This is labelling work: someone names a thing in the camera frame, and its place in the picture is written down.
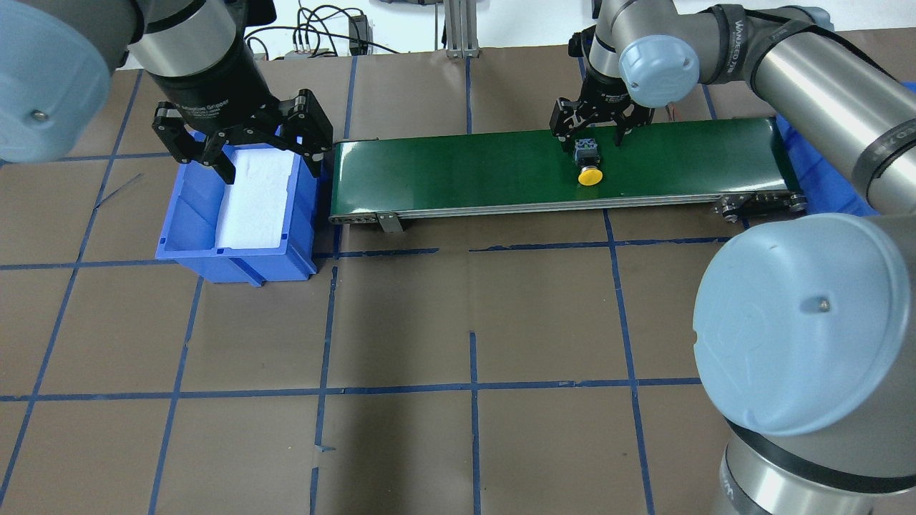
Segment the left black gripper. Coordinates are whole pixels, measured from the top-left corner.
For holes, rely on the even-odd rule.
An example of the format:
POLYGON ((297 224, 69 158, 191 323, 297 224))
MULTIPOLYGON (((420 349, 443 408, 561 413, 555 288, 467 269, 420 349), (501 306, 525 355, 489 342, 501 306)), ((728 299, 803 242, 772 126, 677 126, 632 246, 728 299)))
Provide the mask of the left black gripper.
POLYGON ((212 167, 226 185, 235 165, 225 145, 271 142, 302 157, 311 176, 323 177, 324 154, 333 149, 333 124, 314 92, 287 100, 271 94, 249 50, 229 50, 204 71, 183 77, 154 73, 168 102, 158 102, 152 130, 180 164, 212 167), (199 141, 186 126, 204 134, 199 141))

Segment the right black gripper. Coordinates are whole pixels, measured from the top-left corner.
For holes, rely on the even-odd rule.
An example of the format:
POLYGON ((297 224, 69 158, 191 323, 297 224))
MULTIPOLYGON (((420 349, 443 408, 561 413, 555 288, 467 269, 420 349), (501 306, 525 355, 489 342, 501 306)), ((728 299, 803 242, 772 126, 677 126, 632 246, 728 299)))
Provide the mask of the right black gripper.
POLYGON ((558 98, 550 118, 550 131, 563 149, 572 149, 575 136, 587 124, 615 125, 615 146, 621 146, 625 135, 635 128, 650 126, 653 108, 642 107, 630 96, 627 85, 618 77, 586 72, 576 101, 558 98))

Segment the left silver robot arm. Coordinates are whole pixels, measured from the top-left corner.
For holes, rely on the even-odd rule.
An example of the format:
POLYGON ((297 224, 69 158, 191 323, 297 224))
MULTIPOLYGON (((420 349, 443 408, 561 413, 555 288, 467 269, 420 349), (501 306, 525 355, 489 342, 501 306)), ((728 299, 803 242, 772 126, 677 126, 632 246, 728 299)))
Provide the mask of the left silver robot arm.
POLYGON ((229 144, 291 151, 312 176, 333 149, 333 125, 311 90, 279 100, 243 36, 277 19, 271 1, 4 1, 1 156, 65 157, 134 57, 165 95, 152 129, 179 163, 212 167, 227 184, 229 144))

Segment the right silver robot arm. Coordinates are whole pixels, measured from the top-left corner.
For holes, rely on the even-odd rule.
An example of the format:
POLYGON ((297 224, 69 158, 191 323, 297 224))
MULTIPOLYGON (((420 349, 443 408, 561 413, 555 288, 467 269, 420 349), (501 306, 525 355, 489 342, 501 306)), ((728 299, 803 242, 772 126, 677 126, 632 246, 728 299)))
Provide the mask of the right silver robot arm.
POLYGON ((873 214, 814 214, 801 190, 723 196, 730 239, 696 296, 693 354, 729 425, 714 514, 872 514, 914 490, 914 92, 788 4, 599 1, 570 39, 578 99, 550 130, 565 149, 595 122, 616 143, 697 85, 745 82, 873 214))

